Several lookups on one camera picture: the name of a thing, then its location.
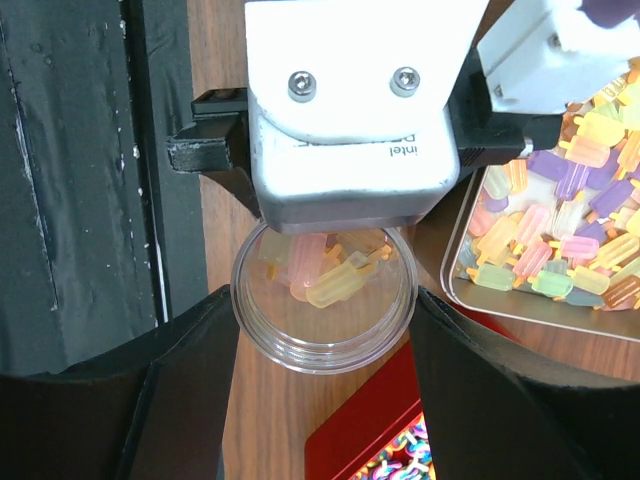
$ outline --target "orange popsicle candy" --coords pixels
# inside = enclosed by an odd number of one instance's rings
[[[564,156],[567,160],[593,168],[604,166],[611,153],[609,147],[579,135],[573,137],[571,142],[561,140],[558,146],[567,151]]]
[[[620,165],[616,173],[618,180],[622,180],[627,172],[635,172],[638,168],[640,164],[640,131],[633,132],[629,136],[618,156],[618,164]]]
[[[616,145],[626,133],[622,123],[593,111],[584,117],[576,116],[573,121],[578,125],[577,135],[607,147]]]
[[[504,166],[507,176],[511,179],[511,193],[524,192],[529,185],[529,173],[525,159],[511,160]]]
[[[501,217],[478,242],[478,265],[482,265],[489,257],[498,258],[504,247],[509,245],[518,232],[518,224],[508,217]]]

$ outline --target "pink popsicle candy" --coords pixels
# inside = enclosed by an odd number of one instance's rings
[[[318,280],[326,244],[326,233],[297,235],[293,239],[288,267],[289,281],[292,284],[311,287]]]
[[[540,240],[529,245],[520,260],[513,266],[513,273],[518,277],[513,284],[513,288],[518,288],[528,277],[538,275],[552,254],[551,247]]]
[[[538,240],[550,219],[551,211],[547,207],[539,204],[531,205],[518,223],[518,233],[515,238],[516,246],[513,249],[513,253],[518,255],[524,247]]]
[[[558,249],[558,257],[592,259],[598,253],[600,242],[590,237],[563,235],[559,242],[549,242],[549,246]]]
[[[496,219],[482,205],[476,205],[469,222],[469,233],[474,237],[481,237],[489,231]]]

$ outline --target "yellow popsicle candy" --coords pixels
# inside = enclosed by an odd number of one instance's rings
[[[596,295],[606,292],[611,284],[611,279],[606,275],[589,270],[582,265],[576,267],[575,270],[569,270],[567,275],[573,278],[575,287]]]
[[[622,123],[593,111],[587,112],[584,117],[576,116],[573,121],[579,126],[579,136],[607,147],[620,143],[626,134]]]
[[[356,268],[347,259],[340,266],[322,275],[315,285],[307,288],[306,300],[316,308],[326,308],[349,298],[364,287],[374,271],[373,265]]]
[[[638,250],[640,250],[640,239],[631,233],[625,233],[600,247],[595,261],[589,264],[589,269],[595,270],[598,267],[614,269]]]
[[[518,224],[509,217],[500,217],[487,234],[478,242],[478,265],[482,265],[490,257],[498,258],[502,249],[509,245],[518,233]]]

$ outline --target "black panel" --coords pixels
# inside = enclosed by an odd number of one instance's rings
[[[60,370],[156,321],[119,9],[0,3],[5,371]]]

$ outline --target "popsicle-shaped candy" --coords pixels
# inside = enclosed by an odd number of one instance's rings
[[[616,308],[630,298],[637,299],[638,295],[640,295],[640,277],[629,275],[621,282],[609,287],[602,295],[602,299],[609,308]],[[640,301],[636,301],[633,306],[633,308],[638,307],[640,307]]]
[[[600,248],[597,240],[577,235],[563,235],[559,242],[549,242],[549,245],[558,249],[559,256],[569,258],[595,258]]]
[[[549,260],[545,264],[543,270],[546,272],[557,273],[559,275],[566,275],[569,270],[569,264],[563,259]]]
[[[567,272],[573,278],[574,286],[595,295],[600,295],[607,291],[611,283],[611,279],[593,270],[589,270],[583,266],[578,266],[575,270]]]
[[[554,238],[562,238],[563,235],[573,235],[580,223],[584,211],[584,193],[580,192],[575,200],[562,202],[562,206],[556,212],[551,235]]]
[[[534,292],[551,298],[564,298],[573,288],[573,279],[567,275],[542,270],[537,277],[528,279]]]
[[[635,275],[636,277],[640,277],[640,257],[634,258],[633,260],[631,260],[624,267],[622,267],[622,269],[619,272],[617,272],[613,277],[611,277],[611,285],[620,283],[622,280],[624,280],[630,275]]]
[[[494,200],[499,200],[511,193],[511,180],[504,168],[498,165],[487,167],[487,175],[483,183],[484,189]]]
[[[504,211],[509,206],[509,197],[506,196],[499,200],[495,200],[487,194],[487,191],[482,189],[482,205],[488,212],[498,213]]]
[[[285,235],[267,228],[260,239],[258,258],[271,265],[286,267],[289,264],[293,238],[293,235]]]
[[[350,297],[366,285],[374,271],[373,265],[355,268],[350,259],[351,257],[342,265],[322,275],[315,285],[307,288],[306,298],[311,305],[326,308]]]
[[[481,237],[493,227],[494,223],[496,223],[495,217],[487,212],[484,206],[477,204],[469,221],[469,233],[475,237]]]
[[[569,305],[573,305],[574,307],[602,307],[604,305],[604,300],[600,295],[595,295],[593,293],[585,292],[580,288],[575,287],[569,295],[564,297],[564,302]]]
[[[620,150],[612,149],[609,154],[607,163],[601,168],[591,168],[589,170],[589,176],[587,177],[587,187],[594,190],[602,190],[605,188],[613,177],[615,177],[618,171],[618,156]]]
[[[567,151],[567,160],[593,168],[600,168],[607,163],[611,151],[609,147],[578,135],[573,137],[571,142],[560,140],[558,146]]]
[[[516,279],[512,271],[487,264],[480,265],[477,270],[468,268],[467,274],[476,285],[503,292],[511,290]]]
[[[487,263],[495,265],[496,267],[502,267],[507,263],[507,260],[509,260],[510,257],[511,249],[509,247],[504,247],[495,257],[487,258]]]
[[[624,138],[626,133],[624,125],[611,118],[600,115],[593,110],[587,112],[584,117],[576,116],[573,121],[579,125],[578,135],[589,140],[613,147]]]
[[[386,235],[382,230],[355,230],[339,232],[337,242],[342,245],[347,257],[354,252],[369,255],[374,250],[386,245]]]
[[[576,230],[576,236],[593,238],[600,244],[603,244],[608,240],[607,232],[598,222],[584,224]]]
[[[631,196],[634,185],[640,186],[638,180],[622,180],[613,182],[607,188],[598,193],[589,202],[591,213],[587,215],[587,222],[593,223],[598,218],[605,218],[619,209],[622,204]]]
[[[534,204],[527,208],[522,220],[518,223],[513,253],[518,255],[523,247],[538,240],[540,234],[546,230],[550,219],[551,211],[544,205]]]
[[[560,200],[573,200],[587,183],[591,167],[567,162],[567,174],[556,185],[555,196]]]
[[[601,266],[612,269],[638,250],[640,250],[640,239],[630,233],[625,233],[600,247],[596,259],[589,264],[589,268],[594,270],[596,267]]]
[[[289,281],[295,285],[310,287],[320,277],[326,233],[296,235],[291,246]]]
[[[478,242],[478,265],[482,265],[489,257],[497,258],[502,249],[509,245],[518,232],[518,224],[508,217],[501,217]]]
[[[553,250],[545,242],[536,241],[529,245],[513,266],[513,273],[518,277],[513,288],[518,288],[527,278],[535,277],[551,258]]]
[[[559,182],[567,173],[568,163],[564,158],[546,150],[533,152],[527,161],[527,168],[530,172]]]
[[[504,166],[504,169],[511,181],[511,193],[524,192],[529,185],[527,161],[524,159],[511,160]]]
[[[640,131],[633,132],[618,156],[619,170],[616,178],[622,180],[627,172],[635,172],[640,164]]]

